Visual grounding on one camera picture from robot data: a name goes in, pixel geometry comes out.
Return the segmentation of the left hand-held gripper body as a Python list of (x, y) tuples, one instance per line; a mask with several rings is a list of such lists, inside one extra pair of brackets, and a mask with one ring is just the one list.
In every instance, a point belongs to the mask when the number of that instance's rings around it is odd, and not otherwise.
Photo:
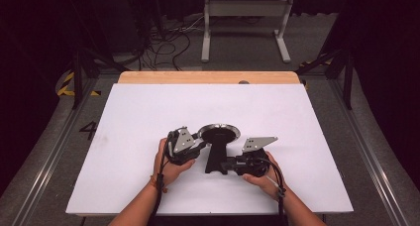
[(193, 140), (192, 135), (186, 127), (170, 131), (165, 142), (165, 156), (175, 165), (181, 166), (186, 162), (196, 159), (200, 151), (195, 151), (203, 140)]

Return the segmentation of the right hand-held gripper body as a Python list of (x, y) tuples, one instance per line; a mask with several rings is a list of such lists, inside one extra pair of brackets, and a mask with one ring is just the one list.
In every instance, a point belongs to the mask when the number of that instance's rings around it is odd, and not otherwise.
[(244, 173), (256, 177), (265, 175), (269, 169), (270, 160), (263, 148), (277, 140), (277, 137), (247, 138), (242, 148), (242, 154), (235, 157), (233, 171), (237, 175)]

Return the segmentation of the oval silver picture frame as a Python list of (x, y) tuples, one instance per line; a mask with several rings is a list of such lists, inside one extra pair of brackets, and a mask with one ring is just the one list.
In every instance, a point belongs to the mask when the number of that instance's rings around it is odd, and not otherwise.
[(205, 172), (218, 171), (227, 174), (228, 171), (223, 167), (228, 161), (227, 145), (240, 138), (240, 130), (229, 124), (209, 124), (198, 131), (198, 136), (211, 145)]

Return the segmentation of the person's right hand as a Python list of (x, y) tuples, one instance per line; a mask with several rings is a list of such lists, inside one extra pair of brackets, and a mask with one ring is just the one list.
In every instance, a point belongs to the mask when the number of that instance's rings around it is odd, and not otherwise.
[(265, 152), (268, 155), (270, 161), (270, 167), (268, 172), (261, 177), (256, 177), (251, 174), (245, 173), (243, 180), (246, 182), (258, 186), (263, 192), (265, 192), (270, 198), (278, 201), (280, 198), (285, 196), (285, 192), (288, 190), (280, 167), (274, 157), (269, 151)]

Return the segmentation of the person's left hand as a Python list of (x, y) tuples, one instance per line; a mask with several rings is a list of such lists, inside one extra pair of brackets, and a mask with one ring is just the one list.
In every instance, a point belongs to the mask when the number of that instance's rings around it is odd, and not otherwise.
[(189, 170), (195, 164), (195, 160), (190, 160), (181, 166), (172, 164), (165, 157), (163, 152), (165, 142), (166, 138), (159, 141), (151, 183), (156, 184), (158, 182), (158, 174), (161, 173), (163, 175), (163, 185), (168, 186), (173, 183), (184, 171)]

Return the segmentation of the white table board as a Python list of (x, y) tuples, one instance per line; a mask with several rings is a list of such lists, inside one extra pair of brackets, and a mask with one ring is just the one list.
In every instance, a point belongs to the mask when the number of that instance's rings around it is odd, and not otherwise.
[(122, 84), (112, 87), (66, 211), (120, 212), (149, 181), (158, 142), (186, 127), (230, 124), (266, 146), (286, 184), (314, 212), (350, 212), (353, 205), (308, 94), (301, 84)]

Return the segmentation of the person's dark clothing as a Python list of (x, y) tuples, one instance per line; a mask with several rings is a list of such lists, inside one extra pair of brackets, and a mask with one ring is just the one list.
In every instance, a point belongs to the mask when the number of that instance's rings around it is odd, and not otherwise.
[(155, 216), (147, 226), (288, 226), (278, 215)]

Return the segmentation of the wooden table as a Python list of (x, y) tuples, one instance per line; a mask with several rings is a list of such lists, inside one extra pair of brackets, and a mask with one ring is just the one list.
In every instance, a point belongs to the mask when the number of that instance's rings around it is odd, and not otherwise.
[(131, 84), (299, 84), (294, 71), (124, 71), (119, 83)]

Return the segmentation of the yellow black floor tape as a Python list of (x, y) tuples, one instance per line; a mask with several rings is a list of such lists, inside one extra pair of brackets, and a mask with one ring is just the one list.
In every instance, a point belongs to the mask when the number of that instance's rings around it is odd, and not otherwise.
[(58, 96), (74, 96), (75, 91), (72, 89), (71, 84), (74, 80), (74, 72), (69, 70), (63, 74), (56, 85), (56, 94)]
[(323, 60), (323, 61), (320, 61), (320, 60), (307, 60), (307, 61), (302, 62), (302, 63), (299, 65), (299, 68), (303, 68), (303, 67), (306, 67), (306, 66), (310, 66), (310, 65), (312, 65), (313, 63), (315, 63), (315, 64), (316, 64), (315, 66), (330, 65), (330, 64), (331, 64), (331, 62), (332, 62), (332, 59), (331, 59), (331, 58), (330, 58), (330, 59), (327, 59), (327, 60)]

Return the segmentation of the black tripod stand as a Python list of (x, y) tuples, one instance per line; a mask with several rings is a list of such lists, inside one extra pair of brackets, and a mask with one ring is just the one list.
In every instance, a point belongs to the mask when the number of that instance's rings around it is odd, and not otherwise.
[[(351, 93), (354, 71), (354, 59), (352, 53), (349, 50), (334, 50), (332, 52), (319, 55), (314, 60), (323, 61), (330, 58), (332, 59), (332, 62), (330, 65), (328, 65), (324, 74), (328, 79), (337, 79), (341, 73), (344, 74), (343, 100), (346, 107), (349, 110), (352, 110)], [(295, 73), (298, 75), (303, 74), (317, 67), (315, 65), (316, 64), (313, 63), (312, 65), (303, 68), (298, 67), (295, 70)]]
[(105, 57), (93, 50), (85, 47), (80, 47), (72, 52), (72, 71), (74, 73), (74, 101), (73, 109), (76, 109), (83, 100), (83, 80), (82, 72), (85, 71), (88, 78), (96, 78), (99, 75), (99, 68), (94, 63), (97, 58), (105, 63), (106, 66), (115, 68), (121, 72), (128, 71), (128, 69), (112, 59)]

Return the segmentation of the white metal stand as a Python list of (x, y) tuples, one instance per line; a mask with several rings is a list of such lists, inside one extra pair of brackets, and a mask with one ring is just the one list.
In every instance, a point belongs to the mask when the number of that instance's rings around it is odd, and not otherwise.
[(280, 17), (280, 26), (273, 34), (282, 60), (290, 63), (291, 57), (283, 36), (293, 2), (294, 0), (204, 0), (201, 61), (210, 60), (211, 17)]

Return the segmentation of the aluminium floor rail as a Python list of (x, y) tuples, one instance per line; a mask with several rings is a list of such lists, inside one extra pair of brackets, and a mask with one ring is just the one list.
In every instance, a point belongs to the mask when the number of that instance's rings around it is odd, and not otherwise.
[(356, 139), (358, 151), (362, 156), (370, 178), (393, 226), (410, 226), (399, 203), (397, 202), (386, 173), (384, 172), (373, 149), (366, 141), (365, 136), (360, 129), (359, 122), (357, 121), (354, 112), (347, 107), (344, 101), (339, 82), (337, 80), (329, 80), (329, 85), (335, 97), (338, 99), (347, 122), (352, 129), (352, 133)]
[(81, 113), (81, 109), (90, 96), (90, 92), (95, 87), (96, 82), (97, 80), (95, 78), (88, 78), (86, 83), (82, 85), (82, 98), (79, 101), (79, 104), (68, 112), (63, 126), (59, 129), (57, 139), (53, 143), (52, 149), (45, 159), (44, 164), (37, 172), (35, 181), (32, 184), (24, 203), (20, 207), (12, 226), (27, 226), (29, 219), (53, 175), (55, 167), (64, 151), (64, 147), (68, 142), (72, 128)]

